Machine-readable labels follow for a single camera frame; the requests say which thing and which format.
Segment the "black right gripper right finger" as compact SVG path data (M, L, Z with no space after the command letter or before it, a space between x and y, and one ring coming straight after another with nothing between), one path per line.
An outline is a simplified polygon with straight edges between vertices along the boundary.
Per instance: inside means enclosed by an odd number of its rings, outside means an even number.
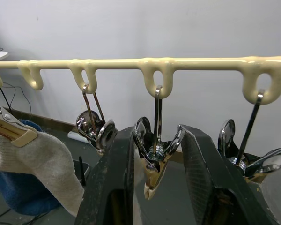
M188 192L198 225L276 225L258 183L246 182L202 130L180 124Z

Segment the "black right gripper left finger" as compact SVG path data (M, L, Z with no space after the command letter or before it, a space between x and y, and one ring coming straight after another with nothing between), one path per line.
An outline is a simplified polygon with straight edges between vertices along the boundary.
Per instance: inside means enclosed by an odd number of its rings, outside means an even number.
M134 141L132 127L118 132L90 172L76 225L133 223Z

